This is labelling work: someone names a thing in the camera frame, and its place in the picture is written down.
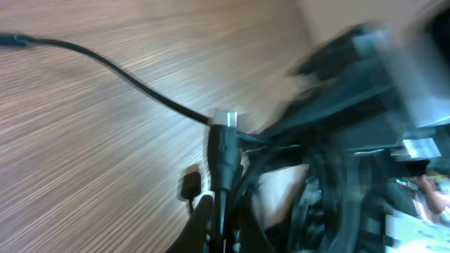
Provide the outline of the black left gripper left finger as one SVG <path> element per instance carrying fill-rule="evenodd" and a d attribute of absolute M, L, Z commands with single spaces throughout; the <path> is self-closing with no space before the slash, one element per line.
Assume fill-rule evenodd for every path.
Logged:
<path fill-rule="evenodd" d="M 212 210 L 212 196 L 202 196 L 183 230 L 165 253 L 202 253 Z"/>

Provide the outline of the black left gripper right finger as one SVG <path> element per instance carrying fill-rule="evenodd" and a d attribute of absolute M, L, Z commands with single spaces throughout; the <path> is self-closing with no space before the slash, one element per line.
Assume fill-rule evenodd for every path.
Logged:
<path fill-rule="evenodd" d="M 241 200 L 238 203 L 235 209 L 235 218 L 240 231 L 241 253 L 276 253 L 264 231 L 259 227 L 248 202 Z"/>

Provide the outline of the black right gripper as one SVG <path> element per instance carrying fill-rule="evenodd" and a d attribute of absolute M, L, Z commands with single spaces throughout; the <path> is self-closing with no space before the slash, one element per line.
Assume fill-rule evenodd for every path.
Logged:
<path fill-rule="evenodd" d="M 385 56 L 362 24 L 322 46 L 298 73 L 327 87 L 289 104 L 264 132 L 297 145 L 309 164 L 289 248 L 387 252 L 404 245 L 447 252 L 446 221 L 427 221 L 413 201 L 428 198 L 428 179 L 449 189 L 449 124 L 413 123 Z"/>

